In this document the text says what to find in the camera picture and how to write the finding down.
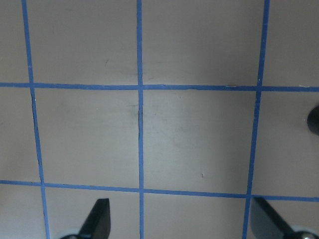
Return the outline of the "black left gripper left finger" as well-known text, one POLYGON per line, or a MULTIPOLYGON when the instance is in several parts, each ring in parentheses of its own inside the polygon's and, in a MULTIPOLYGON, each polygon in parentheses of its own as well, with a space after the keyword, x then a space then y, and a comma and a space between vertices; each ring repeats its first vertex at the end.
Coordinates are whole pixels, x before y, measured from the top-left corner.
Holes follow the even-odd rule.
POLYGON ((108 239, 111 232, 110 200, 98 199, 77 234, 62 239, 108 239))

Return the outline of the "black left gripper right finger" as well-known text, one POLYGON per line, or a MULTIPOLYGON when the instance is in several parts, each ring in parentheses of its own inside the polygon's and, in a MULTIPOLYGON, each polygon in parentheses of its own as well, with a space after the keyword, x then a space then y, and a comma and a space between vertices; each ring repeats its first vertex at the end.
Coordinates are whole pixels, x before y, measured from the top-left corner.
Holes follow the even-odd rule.
POLYGON ((250 226, 257 239, 317 239, 319 235, 303 227, 290 226, 262 197, 251 201, 250 226))

